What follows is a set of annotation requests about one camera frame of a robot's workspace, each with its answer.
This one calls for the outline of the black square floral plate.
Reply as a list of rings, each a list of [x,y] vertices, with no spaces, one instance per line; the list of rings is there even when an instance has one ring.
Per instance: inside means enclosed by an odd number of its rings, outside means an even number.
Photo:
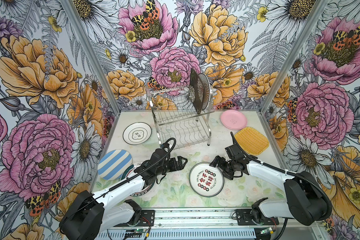
[[[203,109],[204,86],[199,74],[194,69],[191,69],[189,98],[197,114],[200,114]]]

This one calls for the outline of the white plate orange sunburst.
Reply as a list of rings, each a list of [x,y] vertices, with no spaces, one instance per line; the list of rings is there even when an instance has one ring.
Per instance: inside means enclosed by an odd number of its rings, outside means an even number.
[[[210,102],[210,83],[208,77],[204,73],[200,73],[199,77],[204,88],[202,110],[205,110]]]

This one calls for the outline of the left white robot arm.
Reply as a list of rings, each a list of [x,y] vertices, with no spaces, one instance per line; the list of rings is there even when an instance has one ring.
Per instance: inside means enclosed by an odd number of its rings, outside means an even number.
[[[114,226],[138,224],[143,218],[142,208],[129,197],[157,183],[158,177],[183,170],[188,162],[181,156],[171,157],[170,153],[156,149],[149,160],[123,181],[102,191],[78,194],[60,221],[60,232],[69,240],[93,240],[98,233]]]

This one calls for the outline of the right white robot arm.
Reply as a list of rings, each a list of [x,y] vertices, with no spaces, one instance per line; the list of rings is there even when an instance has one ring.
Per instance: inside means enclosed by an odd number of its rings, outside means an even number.
[[[212,167],[220,170],[229,180],[236,173],[260,178],[281,189],[285,200],[262,198],[252,204],[252,220],[257,224],[270,218],[295,219],[300,224],[310,226],[313,222],[323,221],[332,214],[329,197],[319,186],[313,175],[303,171],[295,173],[260,161],[249,155],[239,145],[233,144],[226,149],[228,159],[216,156]]]

